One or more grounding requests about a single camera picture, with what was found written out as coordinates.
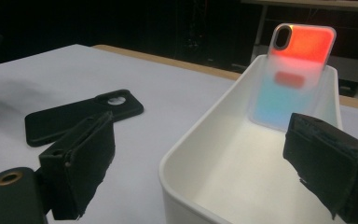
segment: white container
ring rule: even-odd
[[[167,223],[344,223],[300,182],[282,156],[285,133],[248,119],[262,55],[164,156]],[[337,70],[327,66],[313,117],[342,129]]]

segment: dark background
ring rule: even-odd
[[[0,0],[0,63],[73,44],[105,44],[242,72],[261,11],[240,0]],[[282,22],[332,26],[331,54],[358,59],[358,12],[268,7],[262,45]]]

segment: white table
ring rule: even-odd
[[[27,146],[29,113],[127,89],[145,112],[115,123],[116,156],[86,214],[78,221],[48,214],[48,222],[165,223],[159,161],[233,83],[78,45],[0,64],[0,172],[39,167],[48,146]],[[358,109],[342,106],[341,113],[344,128],[358,137]]]

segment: gradient phone case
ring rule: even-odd
[[[250,119],[285,131],[292,113],[312,115],[319,79],[335,38],[331,27],[279,25],[254,90]]]

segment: camera cutout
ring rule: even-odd
[[[122,105],[126,102],[126,98],[122,96],[110,98],[107,103],[110,105]]]
[[[275,35],[274,48],[278,50],[286,49],[290,42],[292,29],[290,26],[284,25],[280,27]]]

